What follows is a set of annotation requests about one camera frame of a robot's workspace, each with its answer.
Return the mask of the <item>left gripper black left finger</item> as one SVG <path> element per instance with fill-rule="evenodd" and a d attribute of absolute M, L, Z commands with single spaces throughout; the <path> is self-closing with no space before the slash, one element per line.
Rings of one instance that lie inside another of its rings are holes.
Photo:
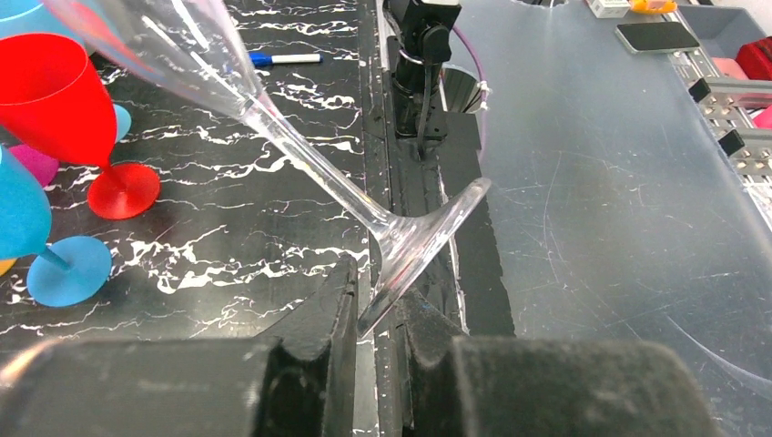
<path fill-rule="evenodd" d="M 41 343 L 1 372 L 4 436 L 347 436 L 356 260 L 254 337 Z"/>

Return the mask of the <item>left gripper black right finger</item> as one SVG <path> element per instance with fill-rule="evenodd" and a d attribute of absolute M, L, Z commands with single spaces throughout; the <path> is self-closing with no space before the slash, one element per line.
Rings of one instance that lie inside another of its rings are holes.
<path fill-rule="evenodd" d="M 396 304 L 415 436 L 717 436 L 694 377 L 644 340 L 469 336 L 421 294 Z"/>

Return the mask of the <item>teal blue wine glass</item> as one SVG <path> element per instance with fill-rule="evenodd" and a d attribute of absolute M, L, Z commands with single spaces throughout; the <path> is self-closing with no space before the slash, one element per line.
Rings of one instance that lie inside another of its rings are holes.
<path fill-rule="evenodd" d="M 48 307 L 75 305 L 107 282 L 112 256 L 99 239 L 74 236 L 47 244 L 53 223 L 48 197 L 36 178 L 1 148 L 1 258 L 34 255 L 26 286 Z"/>

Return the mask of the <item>magenta wine glass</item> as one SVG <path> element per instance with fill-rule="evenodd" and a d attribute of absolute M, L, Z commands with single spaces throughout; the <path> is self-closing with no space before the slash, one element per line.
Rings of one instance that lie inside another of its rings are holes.
<path fill-rule="evenodd" d="M 59 161 L 25 144 L 10 147 L 10 153 L 36 178 L 38 183 L 47 187 L 55 178 Z"/>

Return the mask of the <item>clear wine glass front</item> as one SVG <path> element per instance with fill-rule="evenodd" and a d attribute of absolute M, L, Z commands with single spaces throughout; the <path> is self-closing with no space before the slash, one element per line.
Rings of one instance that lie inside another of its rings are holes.
<path fill-rule="evenodd" d="M 369 334 L 485 197 L 477 178 L 440 209 L 401 217 L 368 197 L 280 113 L 220 1 L 49 1 L 65 25 L 116 64 L 268 139 L 376 240 L 381 272 L 357 321 Z"/>

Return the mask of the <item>red wine glass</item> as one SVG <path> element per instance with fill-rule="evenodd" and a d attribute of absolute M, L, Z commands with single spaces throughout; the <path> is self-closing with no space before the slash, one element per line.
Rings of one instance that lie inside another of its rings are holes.
<path fill-rule="evenodd" d="M 113 101 L 86 50 L 59 34 L 29 33 L 1 41 L 1 124 L 41 153 L 100 168 L 87 191 L 90 209 L 122 220 L 150 209 L 160 179 L 147 165 L 115 165 Z"/>

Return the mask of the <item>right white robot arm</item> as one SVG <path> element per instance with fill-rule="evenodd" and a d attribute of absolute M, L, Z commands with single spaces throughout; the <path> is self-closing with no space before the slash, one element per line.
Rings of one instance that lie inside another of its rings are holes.
<path fill-rule="evenodd" d="M 424 159 L 431 142 L 446 136 L 439 82 L 452 56 L 450 32 L 462 6 L 459 1 L 384 1 L 382 9 L 394 32 L 388 49 L 396 135 L 414 139 L 415 155 Z"/>

